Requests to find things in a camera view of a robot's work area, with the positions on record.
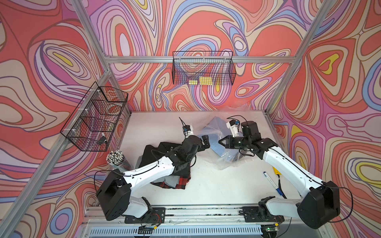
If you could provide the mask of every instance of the wire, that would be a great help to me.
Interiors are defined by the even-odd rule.
[[[163,155],[165,155],[165,153],[163,153],[163,152],[161,152],[161,151],[158,151],[158,150],[155,150],[155,149],[152,149],[151,150],[151,154],[155,157],[155,159],[157,160],[157,164],[159,164],[159,159],[154,155],[154,151],[156,151],[156,152],[159,152],[160,154],[163,154]]]
[[[179,117],[179,119],[180,119],[182,125],[185,126],[186,125],[185,122],[180,117]]]
[[[179,117],[180,121],[181,121],[181,124],[182,126],[186,126],[185,122]],[[184,128],[182,128],[182,133],[184,134],[184,140],[187,138],[187,135],[185,134],[185,131],[184,131]]]
[[[319,183],[319,182],[316,182],[315,180],[312,180],[312,181],[314,181],[315,183],[320,184],[320,185],[322,185],[322,186],[324,186],[324,187],[327,187],[327,188],[341,188],[341,189],[346,189],[346,190],[348,190],[348,192],[349,192],[350,195],[351,195],[351,210],[349,211],[349,214],[348,214],[345,218],[343,218],[343,219],[341,219],[341,220],[336,220],[336,221],[329,222],[329,223],[342,222],[342,221],[348,219],[348,218],[351,216],[351,214],[352,214],[352,212],[353,212],[353,194],[352,194],[352,192],[349,190],[349,188],[346,188],[346,187],[330,187],[330,186],[321,184],[321,183]]]
[[[238,121],[237,131],[239,132],[239,126],[241,125],[241,122],[238,119],[232,118],[232,117],[228,117],[227,119],[234,119],[234,120]]]
[[[243,154],[241,153],[241,150],[238,150],[238,152],[243,155],[243,156],[251,156],[251,157],[254,157],[255,155],[251,155],[251,154]]]
[[[234,115],[234,116],[231,116],[231,117],[242,117],[242,118],[247,122],[246,118],[244,118],[244,117],[241,116],[241,115]]]
[[[196,164],[196,160],[197,160],[197,156],[194,155],[194,163],[193,163],[193,165],[192,165],[190,168],[192,168],[192,167]]]
[[[162,219],[160,218],[160,216],[157,214],[157,213],[153,213],[153,215],[157,215],[157,218],[158,218],[158,220],[157,221],[159,221],[160,220],[160,223],[156,223],[156,227],[158,226],[158,225],[161,225],[162,224]]]
[[[283,194],[283,195],[282,195],[283,198],[284,198],[284,199],[287,199],[285,193],[282,191],[282,187],[280,186],[280,175],[277,174],[277,176],[278,176],[278,188],[279,188],[279,190],[282,192],[282,194]]]
[[[113,171],[113,170],[98,170],[98,171],[95,172],[95,174],[94,174],[94,189],[95,189],[95,192],[96,192],[96,186],[95,186],[95,176],[96,176],[96,174],[98,172],[107,172],[107,171]]]
[[[146,172],[148,172],[148,171],[150,171],[150,170],[152,170],[152,169],[154,169],[154,168],[156,168],[156,167],[157,167],[157,165],[155,165],[154,167],[150,168],[150,169],[147,170],[147,171],[141,172],[141,173],[139,173],[139,174],[133,174],[133,175],[119,174],[119,173],[117,173],[115,170],[112,170],[112,172],[114,172],[114,173],[116,173],[117,175],[122,176],[122,177],[134,177],[134,176],[137,176],[137,175],[140,175],[140,174],[144,174],[144,173],[146,173]]]
[[[292,220],[292,217],[290,219],[290,223],[288,224],[288,227],[287,227],[286,231],[283,232],[282,234],[280,234],[279,236],[277,236],[276,238],[281,237],[282,235],[284,235],[288,231],[288,229],[290,228],[290,225],[291,225],[291,220]]]
[[[145,237],[145,234],[144,234],[144,226],[143,226],[143,224],[141,223],[141,221],[139,220],[139,218],[137,218],[137,217],[135,217],[138,221],[139,221],[139,223],[140,223],[140,225],[142,226],[142,230],[143,230],[143,237]]]
[[[269,147],[267,147],[267,148],[261,148],[261,149],[271,149],[271,150],[277,152],[280,156],[282,156],[283,158],[285,158],[286,160],[288,160],[293,166],[295,166],[298,170],[300,170],[300,172],[302,172],[305,176],[307,176],[309,179],[311,179],[311,177],[308,176],[308,175],[306,175],[306,173],[303,172],[303,170],[301,170],[299,167],[297,167],[297,166],[296,166],[293,162],[291,162],[286,156],[282,155],[282,154],[279,153],[277,150],[274,150],[273,148],[269,148]]]

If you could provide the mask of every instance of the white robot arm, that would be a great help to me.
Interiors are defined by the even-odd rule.
[[[253,153],[275,167],[298,190],[300,199],[284,199],[269,196],[258,203],[258,216],[262,220],[276,215],[297,217],[309,227],[317,229],[340,214],[339,191],[332,181],[324,182],[293,161],[269,138],[261,138],[255,122],[241,123],[243,136],[238,136],[238,123],[229,122],[230,136],[219,140],[227,149],[239,149]],[[134,192],[142,186],[164,176],[183,170],[198,151],[210,147],[208,137],[193,135],[192,127],[183,126],[183,143],[167,152],[162,158],[144,167],[124,172],[110,173],[96,195],[107,220],[120,215],[133,216],[142,223],[152,216],[152,208],[144,198],[136,198]]]
[[[274,215],[297,217],[309,227],[317,229],[340,214],[336,184],[332,181],[326,183],[306,171],[271,139],[262,139],[255,122],[243,122],[241,128],[243,137],[226,136],[219,140],[219,144],[227,149],[239,149],[257,155],[287,178],[301,196],[300,199],[279,199],[274,196],[262,199],[258,204],[263,219]]]

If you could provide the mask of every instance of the black mounting plate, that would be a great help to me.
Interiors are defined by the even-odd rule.
[[[278,222],[282,223],[285,221],[283,216],[273,216],[268,220],[262,220],[258,216],[258,207],[242,207],[243,216],[245,217],[245,222]]]
[[[158,220],[157,215],[159,215],[160,219],[162,220],[161,224],[163,224],[165,219],[165,208],[152,208],[152,209],[153,211],[152,211],[151,217],[149,218],[148,222],[145,222],[145,223],[147,224],[160,223],[160,221],[159,222],[157,221]],[[125,216],[125,217],[126,217],[124,219],[125,224],[140,224],[139,220],[134,216]]]

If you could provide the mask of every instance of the white tabletop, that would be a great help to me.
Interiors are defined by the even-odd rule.
[[[197,132],[214,116],[225,119],[237,114],[249,121],[255,121],[262,138],[268,137],[274,140],[263,113],[259,111],[133,112],[120,149],[129,162],[135,165],[146,145],[157,147],[160,142],[181,143],[184,140],[179,117],[187,125],[192,125]],[[268,196],[281,197],[263,175],[266,171],[278,184],[278,177],[272,166],[257,156],[246,156],[223,170],[209,162],[217,158],[219,156],[211,149],[198,152],[197,162],[191,168],[191,179],[185,190],[166,189],[148,184],[132,196],[144,196],[151,205],[255,204]],[[281,176],[281,183],[287,198],[300,198],[294,186],[283,176]]]

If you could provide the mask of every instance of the blue cloth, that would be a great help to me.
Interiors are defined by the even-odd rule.
[[[225,149],[218,141],[225,136],[231,135],[231,131],[226,126],[226,121],[219,117],[214,117],[209,124],[207,124],[201,131],[198,137],[203,135],[209,136],[210,148],[216,152],[220,157],[226,156],[228,161],[232,161],[238,150]]]

